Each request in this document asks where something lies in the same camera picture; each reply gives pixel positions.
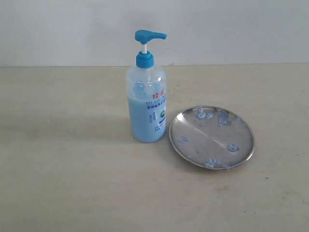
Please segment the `round stainless steel plate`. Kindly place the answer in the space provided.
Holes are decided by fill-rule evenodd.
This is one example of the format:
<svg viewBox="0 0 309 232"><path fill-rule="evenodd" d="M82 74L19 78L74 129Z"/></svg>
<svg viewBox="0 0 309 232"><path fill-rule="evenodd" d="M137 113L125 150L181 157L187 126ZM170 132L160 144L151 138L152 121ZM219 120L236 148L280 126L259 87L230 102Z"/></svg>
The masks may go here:
<svg viewBox="0 0 309 232"><path fill-rule="evenodd" d="M218 106L198 105L177 114L169 127L169 140L182 158L208 170L238 167L255 150L248 123Z"/></svg>

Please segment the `blue pump soap bottle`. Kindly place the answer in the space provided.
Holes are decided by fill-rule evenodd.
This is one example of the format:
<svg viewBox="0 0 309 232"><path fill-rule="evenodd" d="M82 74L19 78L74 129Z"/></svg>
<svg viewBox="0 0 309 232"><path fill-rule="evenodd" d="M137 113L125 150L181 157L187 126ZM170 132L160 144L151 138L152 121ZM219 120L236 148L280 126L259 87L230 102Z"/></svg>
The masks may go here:
<svg viewBox="0 0 309 232"><path fill-rule="evenodd" d="M167 77L163 67L156 65L147 43L166 39L167 35L149 30L135 32L135 40L142 45L136 64L126 73L126 92L135 139L144 143L159 140L166 131Z"/></svg>

